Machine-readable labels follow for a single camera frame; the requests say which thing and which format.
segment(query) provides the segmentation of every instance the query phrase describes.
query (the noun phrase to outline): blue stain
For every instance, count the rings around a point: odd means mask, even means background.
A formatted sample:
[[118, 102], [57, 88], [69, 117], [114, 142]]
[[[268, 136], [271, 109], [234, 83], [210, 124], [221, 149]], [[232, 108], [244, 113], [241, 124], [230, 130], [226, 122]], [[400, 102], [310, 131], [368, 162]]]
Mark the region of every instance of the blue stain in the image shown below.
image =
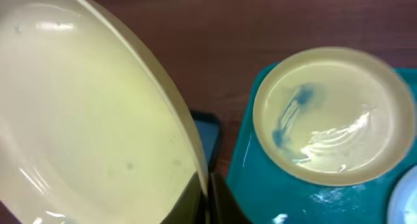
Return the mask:
[[297, 115], [305, 113], [314, 105], [320, 105], [323, 102], [324, 88], [320, 84], [306, 83], [300, 85], [295, 90], [293, 99], [288, 103], [282, 115], [278, 118], [277, 128], [272, 131], [272, 138], [275, 144], [284, 149], [290, 158], [296, 158], [293, 161], [304, 161], [305, 155], [301, 158], [293, 155], [289, 149], [291, 139], [288, 133]]

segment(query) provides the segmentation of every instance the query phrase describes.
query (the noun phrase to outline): teal tray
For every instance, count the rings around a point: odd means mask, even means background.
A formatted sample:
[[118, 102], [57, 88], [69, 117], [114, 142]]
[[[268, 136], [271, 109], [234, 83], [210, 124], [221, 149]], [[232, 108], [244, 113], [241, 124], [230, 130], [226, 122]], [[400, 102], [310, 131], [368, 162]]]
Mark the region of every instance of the teal tray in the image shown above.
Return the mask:
[[[252, 110], [262, 80], [277, 64], [256, 77], [226, 181], [247, 217], [254, 223], [386, 223], [390, 194], [401, 176], [417, 164], [417, 145], [395, 169], [372, 181], [326, 187], [299, 180], [280, 169], [261, 148], [253, 129]], [[396, 72], [417, 94], [417, 70]]]

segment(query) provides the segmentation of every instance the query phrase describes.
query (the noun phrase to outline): bowl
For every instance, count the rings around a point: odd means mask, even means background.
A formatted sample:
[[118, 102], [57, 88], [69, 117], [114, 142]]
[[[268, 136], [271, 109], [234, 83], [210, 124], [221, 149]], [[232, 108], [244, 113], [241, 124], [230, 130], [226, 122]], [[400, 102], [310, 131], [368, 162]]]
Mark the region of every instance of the bowl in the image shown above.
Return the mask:
[[336, 47], [277, 65], [259, 87], [253, 123], [276, 165], [326, 186], [383, 175], [415, 136], [414, 101], [400, 77], [370, 54]]

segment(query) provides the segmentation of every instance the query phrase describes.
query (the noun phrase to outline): large plate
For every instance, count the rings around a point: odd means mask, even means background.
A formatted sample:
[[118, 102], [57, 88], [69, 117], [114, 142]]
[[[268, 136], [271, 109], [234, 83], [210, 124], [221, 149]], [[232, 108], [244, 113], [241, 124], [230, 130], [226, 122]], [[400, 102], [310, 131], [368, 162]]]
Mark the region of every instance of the large plate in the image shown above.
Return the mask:
[[253, 108], [255, 132], [282, 169], [330, 186], [378, 177], [414, 140], [407, 86], [378, 58], [346, 48], [296, 54], [267, 75]]
[[159, 223], [196, 171], [207, 194], [188, 108], [109, 12], [0, 0], [0, 41], [0, 200], [22, 223]]

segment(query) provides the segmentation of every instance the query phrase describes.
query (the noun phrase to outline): cream-colored plate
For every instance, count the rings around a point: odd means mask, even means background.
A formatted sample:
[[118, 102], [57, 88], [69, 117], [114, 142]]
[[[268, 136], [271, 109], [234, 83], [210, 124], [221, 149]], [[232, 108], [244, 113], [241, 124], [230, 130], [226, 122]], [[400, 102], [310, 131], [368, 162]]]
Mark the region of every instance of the cream-colored plate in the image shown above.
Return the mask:
[[0, 200], [22, 223], [160, 223], [196, 172], [207, 194], [176, 86], [95, 2], [0, 0], [0, 54]]
[[383, 61], [347, 48], [311, 49], [277, 65], [259, 87], [253, 122], [277, 165], [330, 186], [384, 174], [415, 135], [407, 86]]

